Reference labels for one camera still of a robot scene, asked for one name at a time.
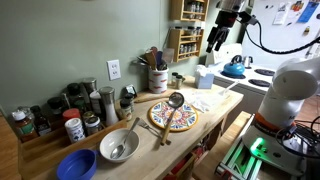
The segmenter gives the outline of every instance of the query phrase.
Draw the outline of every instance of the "ladle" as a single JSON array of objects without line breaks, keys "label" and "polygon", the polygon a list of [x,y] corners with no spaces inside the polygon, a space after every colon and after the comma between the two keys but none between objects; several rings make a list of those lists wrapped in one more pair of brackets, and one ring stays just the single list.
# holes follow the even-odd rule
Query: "ladle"
[{"label": "ladle", "polygon": [[168,102],[168,105],[170,107],[173,108],[173,111],[172,113],[170,114],[170,117],[167,121],[167,125],[166,125],[166,128],[165,128],[165,131],[164,131],[164,134],[162,136],[162,140],[161,140],[161,145],[163,146],[167,140],[167,137],[168,137],[168,134],[169,134],[169,131],[170,131],[170,127],[171,127],[171,124],[172,124],[172,118],[174,116],[174,113],[176,112],[176,110],[181,107],[184,103],[184,97],[181,93],[178,93],[178,92],[174,92],[170,95],[169,97],[169,102]]},{"label": "ladle", "polygon": [[128,134],[126,135],[126,138],[124,139],[123,143],[121,143],[119,146],[117,146],[116,148],[113,149],[113,151],[111,152],[110,158],[111,159],[118,159],[124,152],[124,150],[126,150],[126,141],[127,138],[129,137],[130,133],[133,131],[134,127],[137,125],[137,123],[139,122],[140,118],[136,118],[136,120],[134,121],[133,125],[130,128],[130,131],[128,132]]}]

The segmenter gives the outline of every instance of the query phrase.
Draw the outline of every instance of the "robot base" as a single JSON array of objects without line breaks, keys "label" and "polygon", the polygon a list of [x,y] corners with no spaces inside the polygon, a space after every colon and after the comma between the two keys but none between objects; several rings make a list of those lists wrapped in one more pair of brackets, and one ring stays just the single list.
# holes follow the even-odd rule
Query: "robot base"
[{"label": "robot base", "polygon": [[[288,152],[275,137],[263,133],[255,126],[249,127],[242,136],[242,141],[251,154],[263,162],[297,177],[306,172],[306,158]],[[302,143],[299,138],[284,140],[284,144],[301,152],[306,148],[305,143]]]}]

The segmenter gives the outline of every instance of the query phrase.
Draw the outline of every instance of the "green wall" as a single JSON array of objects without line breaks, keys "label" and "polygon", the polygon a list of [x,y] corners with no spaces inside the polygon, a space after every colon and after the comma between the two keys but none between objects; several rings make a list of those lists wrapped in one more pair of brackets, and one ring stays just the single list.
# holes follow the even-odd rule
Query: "green wall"
[{"label": "green wall", "polygon": [[[202,45],[214,26],[217,1],[210,2]],[[0,104],[5,116],[18,106],[43,105],[67,84],[96,77],[112,86],[116,99],[133,84],[147,88],[147,68],[130,62],[144,51],[162,49],[169,27],[199,26],[169,20],[170,0],[3,0],[0,2]],[[239,27],[226,43],[237,41]],[[120,60],[121,79],[109,81],[106,61]],[[194,74],[199,58],[169,65]]]}]

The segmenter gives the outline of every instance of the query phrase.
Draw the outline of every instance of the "tea kettle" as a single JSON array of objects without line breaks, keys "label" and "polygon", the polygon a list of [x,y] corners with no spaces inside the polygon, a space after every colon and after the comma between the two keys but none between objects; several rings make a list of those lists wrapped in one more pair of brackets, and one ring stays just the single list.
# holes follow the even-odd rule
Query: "tea kettle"
[{"label": "tea kettle", "polygon": [[224,65],[223,72],[232,76],[241,76],[245,70],[241,62],[241,55],[234,56],[230,63]]},{"label": "tea kettle", "polygon": [[251,69],[250,63],[253,63],[253,58],[251,56],[246,56],[242,61],[242,64],[246,69]]}]

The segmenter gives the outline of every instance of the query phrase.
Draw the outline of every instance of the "blue kettle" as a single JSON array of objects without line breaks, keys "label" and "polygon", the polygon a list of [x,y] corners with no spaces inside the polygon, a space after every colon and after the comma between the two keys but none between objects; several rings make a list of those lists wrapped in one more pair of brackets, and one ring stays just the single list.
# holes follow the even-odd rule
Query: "blue kettle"
[{"label": "blue kettle", "polygon": [[241,62],[242,57],[240,55],[234,56],[230,63],[224,65],[223,72],[232,76],[241,76],[245,70],[245,67]]}]

